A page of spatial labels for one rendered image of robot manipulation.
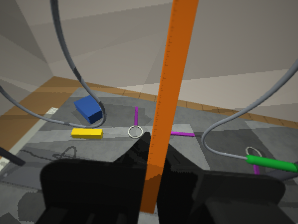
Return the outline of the orange long bar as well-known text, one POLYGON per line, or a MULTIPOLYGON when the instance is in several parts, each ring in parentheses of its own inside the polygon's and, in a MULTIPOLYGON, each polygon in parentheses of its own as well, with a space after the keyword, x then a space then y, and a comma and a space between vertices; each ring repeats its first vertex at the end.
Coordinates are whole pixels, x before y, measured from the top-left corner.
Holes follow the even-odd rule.
POLYGON ((140 212, 154 214, 199 0, 173 0, 140 212))

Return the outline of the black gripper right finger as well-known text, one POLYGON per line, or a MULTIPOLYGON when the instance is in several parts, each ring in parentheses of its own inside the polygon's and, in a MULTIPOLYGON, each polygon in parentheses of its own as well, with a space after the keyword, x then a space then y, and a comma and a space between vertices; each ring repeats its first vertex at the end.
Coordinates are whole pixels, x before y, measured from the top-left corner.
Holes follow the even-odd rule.
POLYGON ((197 224, 208 198, 278 204, 285 190, 283 182, 266 175, 203 170, 168 144, 156 201, 159 224, 197 224))

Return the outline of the blue box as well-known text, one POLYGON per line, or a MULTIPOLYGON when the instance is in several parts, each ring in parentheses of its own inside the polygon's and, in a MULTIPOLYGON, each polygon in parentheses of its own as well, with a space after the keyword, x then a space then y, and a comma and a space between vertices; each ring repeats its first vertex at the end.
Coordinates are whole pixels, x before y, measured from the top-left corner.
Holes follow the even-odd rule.
POLYGON ((90 123, 103 117, 102 110, 91 95, 73 102, 78 112, 90 123))

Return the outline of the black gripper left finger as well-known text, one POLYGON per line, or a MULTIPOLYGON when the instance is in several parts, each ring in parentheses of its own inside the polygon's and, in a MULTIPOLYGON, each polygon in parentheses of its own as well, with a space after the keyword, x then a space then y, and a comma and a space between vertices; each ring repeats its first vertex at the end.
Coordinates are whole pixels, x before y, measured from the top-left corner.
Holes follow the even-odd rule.
POLYGON ((145 132, 114 162, 63 158, 46 164, 40 181, 52 202, 123 205, 127 224, 138 224, 151 135, 145 132))

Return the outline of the yellow rectangular block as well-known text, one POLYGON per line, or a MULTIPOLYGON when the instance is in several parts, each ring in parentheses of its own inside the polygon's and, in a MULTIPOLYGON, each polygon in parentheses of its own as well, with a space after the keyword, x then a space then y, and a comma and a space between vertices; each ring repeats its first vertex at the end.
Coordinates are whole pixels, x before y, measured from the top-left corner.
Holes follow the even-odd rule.
POLYGON ((90 139, 102 139, 102 129, 79 129, 73 128, 71 136, 73 138, 90 138, 90 139))

